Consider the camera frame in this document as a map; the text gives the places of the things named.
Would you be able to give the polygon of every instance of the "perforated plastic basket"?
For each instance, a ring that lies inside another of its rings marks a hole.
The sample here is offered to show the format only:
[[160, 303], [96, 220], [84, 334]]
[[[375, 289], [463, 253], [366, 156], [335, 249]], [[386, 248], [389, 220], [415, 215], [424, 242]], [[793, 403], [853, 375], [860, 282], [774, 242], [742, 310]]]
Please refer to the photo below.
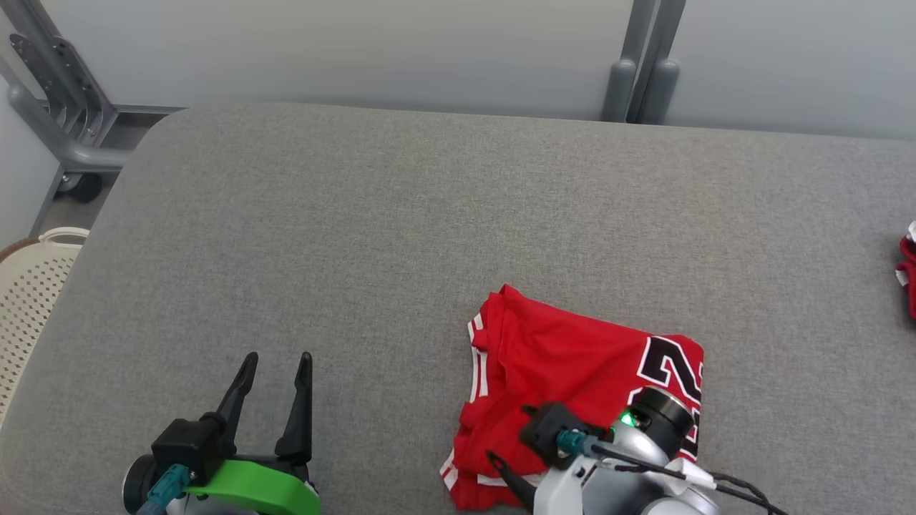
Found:
[[[0, 251], [0, 427], [19, 375], [89, 231], [58, 227]], [[79, 245], [61, 243], [78, 236]]]

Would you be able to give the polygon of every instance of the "gray table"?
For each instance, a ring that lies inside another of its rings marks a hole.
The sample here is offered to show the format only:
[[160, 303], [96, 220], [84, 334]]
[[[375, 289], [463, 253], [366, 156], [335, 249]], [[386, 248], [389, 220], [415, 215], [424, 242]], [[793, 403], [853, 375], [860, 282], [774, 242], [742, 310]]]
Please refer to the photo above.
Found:
[[[916, 218], [893, 141], [373, 111], [189, 110], [141, 142], [0, 431], [0, 512], [120, 514], [122, 476], [261, 355], [237, 442], [315, 356], [326, 513], [452, 513], [465, 324], [504, 282], [706, 349], [702, 465], [793, 513], [908, 512]], [[727, 513], [762, 513], [723, 501]]]

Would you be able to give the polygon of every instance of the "green plastic part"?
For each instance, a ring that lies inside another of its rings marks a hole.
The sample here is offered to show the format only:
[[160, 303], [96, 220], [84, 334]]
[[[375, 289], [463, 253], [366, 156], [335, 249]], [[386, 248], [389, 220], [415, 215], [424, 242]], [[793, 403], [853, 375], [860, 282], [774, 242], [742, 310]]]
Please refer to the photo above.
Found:
[[226, 460], [205, 487], [184, 491], [264, 515], [317, 515], [322, 505], [318, 494], [296, 477], [250, 461]]

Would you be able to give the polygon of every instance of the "green indicator light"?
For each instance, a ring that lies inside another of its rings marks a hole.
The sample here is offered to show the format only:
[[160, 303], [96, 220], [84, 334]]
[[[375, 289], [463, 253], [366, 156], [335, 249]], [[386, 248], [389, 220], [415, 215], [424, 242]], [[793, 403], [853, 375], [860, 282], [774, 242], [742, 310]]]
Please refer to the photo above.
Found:
[[628, 426], [636, 427], [636, 421], [633, 420], [633, 415], [629, 411], [624, 411], [624, 414], [620, 415], [620, 421]]

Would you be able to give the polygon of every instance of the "red jersey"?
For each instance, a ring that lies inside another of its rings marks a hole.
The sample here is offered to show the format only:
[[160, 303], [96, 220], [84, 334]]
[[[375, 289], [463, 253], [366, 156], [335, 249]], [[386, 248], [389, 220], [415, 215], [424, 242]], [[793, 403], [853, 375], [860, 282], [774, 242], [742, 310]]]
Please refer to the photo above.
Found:
[[[517, 505], [486, 459], [491, 450], [530, 482], [544, 464], [518, 440], [523, 405], [566, 404], [582, 420], [609, 427], [649, 385], [672, 393], [699, 421], [703, 349], [679, 335], [656, 336], [533, 301], [511, 286], [491, 293], [468, 323], [470, 399], [454, 449], [440, 470], [459, 510]], [[681, 454], [695, 461], [697, 428]]]

